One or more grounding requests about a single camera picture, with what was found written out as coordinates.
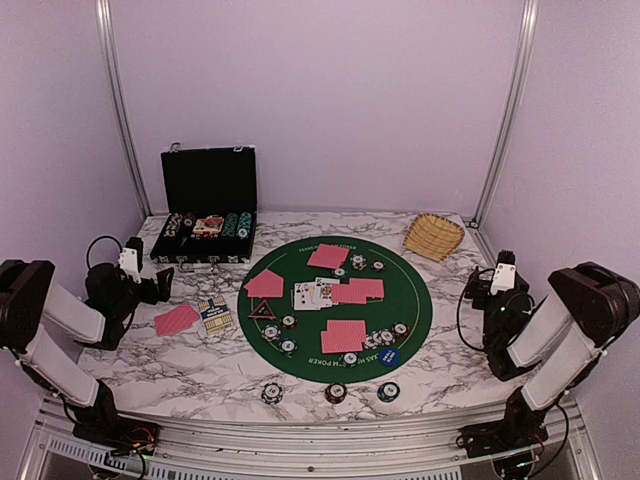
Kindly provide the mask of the red playing card deck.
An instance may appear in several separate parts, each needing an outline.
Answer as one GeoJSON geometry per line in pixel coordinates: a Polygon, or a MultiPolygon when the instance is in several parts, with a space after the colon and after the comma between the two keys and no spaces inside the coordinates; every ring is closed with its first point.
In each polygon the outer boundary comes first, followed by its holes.
{"type": "Polygon", "coordinates": [[[184,303],[155,318],[156,334],[173,336],[189,329],[199,318],[199,313],[189,304],[184,303]]]}

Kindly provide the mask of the red chips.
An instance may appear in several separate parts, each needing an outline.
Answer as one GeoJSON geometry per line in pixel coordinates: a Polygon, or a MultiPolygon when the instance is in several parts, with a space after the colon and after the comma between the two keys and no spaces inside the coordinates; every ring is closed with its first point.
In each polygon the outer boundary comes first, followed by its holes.
{"type": "Polygon", "coordinates": [[[285,330],[294,329],[298,324],[298,319],[296,316],[288,314],[281,318],[280,323],[285,330]]]}
{"type": "Polygon", "coordinates": [[[382,261],[374,261],[371,264],[371,269],[375,272],[384,272],[386,270],[386,264],[382,261]]]}
{"type": "Polygon", "coordinates": [[[397,338],[406,338],[410,332],[409,327],[404,323],[396,323],[393,326],[394,336],[397,338]]]}

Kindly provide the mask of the blue small blind button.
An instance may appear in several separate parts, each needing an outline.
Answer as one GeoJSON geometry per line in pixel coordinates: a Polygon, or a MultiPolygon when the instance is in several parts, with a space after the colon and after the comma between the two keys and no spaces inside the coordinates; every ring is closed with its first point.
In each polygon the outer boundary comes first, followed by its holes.
{"type": "Polygon", "coordinates": [[[396,348],[384,348],[378,352],[378,361],[386,367],[395,368],[401,362],[400,351],[396,348]]]}

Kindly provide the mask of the white chips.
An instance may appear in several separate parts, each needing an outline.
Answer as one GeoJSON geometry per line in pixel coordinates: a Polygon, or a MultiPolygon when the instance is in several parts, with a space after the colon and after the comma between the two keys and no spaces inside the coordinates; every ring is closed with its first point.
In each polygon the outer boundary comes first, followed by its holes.
{"type": "Polygon", "coordinates": [[[391,346],[395,341],[396,337],[391,330],[376,330],[366,336],[363,347],[366,350],[374,350],[380,347],[391,346]]]}
{"type": "Polygon", "coordinates": [[[277,325],[269,324],[262,329],[261,335],[265,340],[275,342],[281,337],[281,329],[277,325]]]}
{"type": "Polygon", "coordinates": [[[364,270],[367,266],[366,257],[360,254],[353,255],[350,258],[350,263],[351,263],[351,267],[354,270],[358,270],[358,271],[364,270]]]}

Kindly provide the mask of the black triangular dealer button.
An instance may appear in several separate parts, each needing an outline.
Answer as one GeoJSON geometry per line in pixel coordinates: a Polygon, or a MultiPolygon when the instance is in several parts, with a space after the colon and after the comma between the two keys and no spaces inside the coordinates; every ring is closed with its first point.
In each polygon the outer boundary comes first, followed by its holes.
{"type": "Polygon", "coordinates": [[[273,320],[276,319],[277,316],[269,302],[267,300],[262,300],[261,303],[249,314],[249,318],[254,320],[273,320]]]}

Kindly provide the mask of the red card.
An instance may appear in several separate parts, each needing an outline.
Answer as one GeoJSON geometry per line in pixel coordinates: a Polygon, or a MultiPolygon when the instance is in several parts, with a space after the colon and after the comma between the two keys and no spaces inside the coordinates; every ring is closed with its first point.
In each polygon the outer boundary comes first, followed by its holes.
{"type": "Polygon", "coordinates": [[[337,268],[340,268],[343,263],[341,265],[339,264],[332,264],[332,263],[325,263],[323,262],[318,254],[316,253],[316,251],[310,256],[307,265],[311,266],[311,267],[318,267],[318,268],[326,268],[326,269],[331,269],[331,270],[335,270],[337,268]]]}
{"type": "Polygon", "coordinates": [[[363,320],[329,320],[326,331],[354,332],[362,337],[363,342],[367,335],[366,322],[363,320]]]}
{"type": "Polygon", "coordinates": [[[268,278],[260,284],[260,298],[282,298],[284,295],[284,279],[268,278]]]}

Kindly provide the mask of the teal chip stack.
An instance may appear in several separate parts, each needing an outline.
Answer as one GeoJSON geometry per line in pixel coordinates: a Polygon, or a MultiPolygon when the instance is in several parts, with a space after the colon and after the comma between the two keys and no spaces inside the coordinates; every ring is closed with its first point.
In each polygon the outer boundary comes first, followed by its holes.
{"type": "Polygon", "coordinates": [[[377,397],[381,402],[390,403],[400,395],[400,387],[395,382],[385,382],[377,389],[377,397]]]}

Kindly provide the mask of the red black chip stack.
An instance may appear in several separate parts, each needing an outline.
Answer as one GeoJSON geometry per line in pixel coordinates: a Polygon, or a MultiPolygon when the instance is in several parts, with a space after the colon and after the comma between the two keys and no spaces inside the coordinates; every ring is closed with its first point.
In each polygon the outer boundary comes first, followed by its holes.
{"type": "Polygon", "coordinates": [[[342,403],[347,395],[347,388],[341,383],[329,384],[324,390],[325,399],[331,404],[342,403]]]}

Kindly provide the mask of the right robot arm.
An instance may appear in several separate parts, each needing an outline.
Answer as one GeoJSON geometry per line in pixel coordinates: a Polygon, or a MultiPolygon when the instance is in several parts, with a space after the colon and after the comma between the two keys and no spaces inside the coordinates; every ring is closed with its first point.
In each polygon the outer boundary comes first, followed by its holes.
{"type": "Polygon", "coordinates": [[[493,375],[528,380],[508,397],[498,421],[466,426],[457,439],[471,456],[547,437],[547,412],[595,368],[607,347],[639,316],[639,287],[597,263],[552,272],[535,301],[514,261],[475,269],[462,299],[483,313],[482,344],[493,375]]]}

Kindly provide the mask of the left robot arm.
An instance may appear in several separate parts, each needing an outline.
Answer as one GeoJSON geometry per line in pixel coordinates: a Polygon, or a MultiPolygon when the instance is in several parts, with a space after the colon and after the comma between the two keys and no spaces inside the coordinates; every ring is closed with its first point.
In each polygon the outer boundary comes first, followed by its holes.
{"type": "Polygon", "coordinates": [[[61,399],[74,436],[114,447],[154,443],[158,425],[121,415],[112,390],[83,370],[52,332],[84,348],[115,351],[140,304],[169,300],[173,269],[134,280],[113,264],[97,264],[88,272],[85,300],[63,287],[54,270],[47,260],[2,263],[2,348],[36,384],[61,399]]]}

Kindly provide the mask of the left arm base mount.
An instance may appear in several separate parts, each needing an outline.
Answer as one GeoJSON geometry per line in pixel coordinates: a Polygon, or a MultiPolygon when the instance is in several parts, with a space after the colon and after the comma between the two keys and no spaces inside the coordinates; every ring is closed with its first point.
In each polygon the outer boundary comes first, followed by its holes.
{"type": "Polygon", "coordinates": [[[156,423],[124,418],[119,430],[76,424],[73,435],[82,440],[114,449],[117,454],[139,452],[152,454],[159,438],[160,426],[156,423]]]}

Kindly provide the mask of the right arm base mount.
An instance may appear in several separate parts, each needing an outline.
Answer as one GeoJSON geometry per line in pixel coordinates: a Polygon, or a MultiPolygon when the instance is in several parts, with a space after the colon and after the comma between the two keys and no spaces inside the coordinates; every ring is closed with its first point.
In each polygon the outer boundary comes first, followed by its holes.
{"type": "Polygon", "coordinates": [[[537,445],[548,438],[547,429],[541,424],[509,430],[501,421],[494,421],[463,427],[455,443],[469,458],[477,458],[537,445]]]}

